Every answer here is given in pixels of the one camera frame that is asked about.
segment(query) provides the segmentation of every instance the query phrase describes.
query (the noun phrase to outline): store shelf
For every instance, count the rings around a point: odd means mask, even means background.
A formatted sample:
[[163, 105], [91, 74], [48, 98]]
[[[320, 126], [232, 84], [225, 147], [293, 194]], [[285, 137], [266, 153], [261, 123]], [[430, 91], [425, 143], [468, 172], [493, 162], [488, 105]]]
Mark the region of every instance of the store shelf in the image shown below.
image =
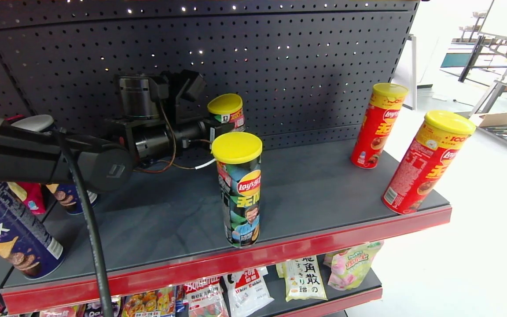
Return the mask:
[[[170, 169], [136, 174], [95, 208], [112, 295], [130, 295], [322, 254], [449, 222], [451, 206], [432, 192], [418, 213], [398, 215], [380, 196], [398, 162], [387, 153], [373, 170], [349, 162], [354, 140], [263, 153], [261, 236], [248, 249], [224, 235], [217, 172]], [[55, 207], [45, 223], [68, 252], [50, 275], [14, 270], [1, 290], [10, 313], [98, 298], [83, 216]]]
[[[322, 258], [319, 257], [320, 274], [322, 284], [326, 285], [330, 279], [330, 268], [322, 265]], [[382, 287], [381, 281], [371, 270], [358, 288], [348, 291], [338, 291], [326, 285], [327, 301], [318, 299], [285, 301], [285, 281], [277, 276], [275, 266], [268, 267], [269, 274], [264, 277], [267, 289], [271, 297], [275, 300], [266, 307], [256, 311], [251, 317], [321, 317], [329, 313], [344, 310], [381, 299]]]

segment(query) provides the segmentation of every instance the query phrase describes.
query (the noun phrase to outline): blue chip can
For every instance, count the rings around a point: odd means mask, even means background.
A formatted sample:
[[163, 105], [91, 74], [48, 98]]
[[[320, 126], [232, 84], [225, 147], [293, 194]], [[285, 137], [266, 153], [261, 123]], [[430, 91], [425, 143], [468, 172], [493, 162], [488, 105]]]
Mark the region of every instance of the blue chip can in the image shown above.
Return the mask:
[[[54, 194], [56, 200], [64, 207], [70, 215], [77, 215], [83, 213], [81, 207], [81, 200], [79, 199], [76, 185], [74, 184], [48, 184], [48, 190]], [[87, 191], [91, 206], [95, 207], [97, 204], [97, 194]]]
[[62, 245], [5, 182], [0, 182], [0, 256], [30, 279], [48, 275], [65, 257]]

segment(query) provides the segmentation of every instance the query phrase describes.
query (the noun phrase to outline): red chip can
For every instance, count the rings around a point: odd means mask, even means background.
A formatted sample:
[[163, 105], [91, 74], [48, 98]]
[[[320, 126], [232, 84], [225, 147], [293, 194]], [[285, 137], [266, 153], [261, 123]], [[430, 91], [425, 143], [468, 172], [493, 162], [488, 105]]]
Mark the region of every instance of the red chip can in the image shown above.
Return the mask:
[[382, 195], [399, 214], [417, 211], [476, 126], [449, 111], [429, 111]]
[[408, 88], [383, 82], [373, 86], [369, 106], [363, 118], [352, 163], [364, 169], [375, 168], [390, 130], [402, 108]]

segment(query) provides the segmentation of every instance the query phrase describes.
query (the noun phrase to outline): cardboard box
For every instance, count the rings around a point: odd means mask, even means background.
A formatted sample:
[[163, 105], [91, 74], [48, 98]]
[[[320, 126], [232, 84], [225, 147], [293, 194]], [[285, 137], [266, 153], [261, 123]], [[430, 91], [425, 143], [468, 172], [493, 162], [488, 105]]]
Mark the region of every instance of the cardboard box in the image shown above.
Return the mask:
[[476, 126], [507, 125], [507, 112], [501, 114], [474, 114], [471, 121]]

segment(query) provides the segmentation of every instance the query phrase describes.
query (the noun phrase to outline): black chip can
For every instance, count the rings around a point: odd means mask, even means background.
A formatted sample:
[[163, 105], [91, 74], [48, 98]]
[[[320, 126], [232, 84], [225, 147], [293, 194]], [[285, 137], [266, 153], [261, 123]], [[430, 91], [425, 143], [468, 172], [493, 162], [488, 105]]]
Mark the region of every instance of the black chip can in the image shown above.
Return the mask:
[[0, 256], [30, 279], [48, 275], [65, 257], [62, 245], [6, 182], [0, 182]]
[[213, 142], [224, 225], [235, 247], [249, 247], [259, 238], [261, 151], [261, 139], [246, 132], [229, 132]]

